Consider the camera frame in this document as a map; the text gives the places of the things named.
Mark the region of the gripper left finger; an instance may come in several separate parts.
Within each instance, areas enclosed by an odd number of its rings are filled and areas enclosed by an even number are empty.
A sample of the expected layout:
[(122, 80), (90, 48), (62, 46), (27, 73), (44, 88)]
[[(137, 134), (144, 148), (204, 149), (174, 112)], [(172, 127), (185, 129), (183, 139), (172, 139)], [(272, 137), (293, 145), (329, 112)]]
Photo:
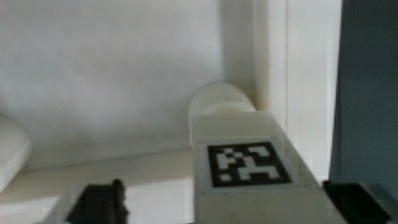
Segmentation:
[(126, 188), (119, 179), (110, 184), (89, 184), (60, 197), (43, 224), (128, 224), (124, 201)]

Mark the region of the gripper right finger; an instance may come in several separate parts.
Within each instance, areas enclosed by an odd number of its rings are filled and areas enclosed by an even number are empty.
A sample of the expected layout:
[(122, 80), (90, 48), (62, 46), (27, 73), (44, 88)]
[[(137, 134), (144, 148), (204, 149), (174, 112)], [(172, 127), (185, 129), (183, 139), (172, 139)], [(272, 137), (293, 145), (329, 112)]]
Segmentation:
[(398, 200), (378, 184), (323, 182), (348, 224), (398, 224)]

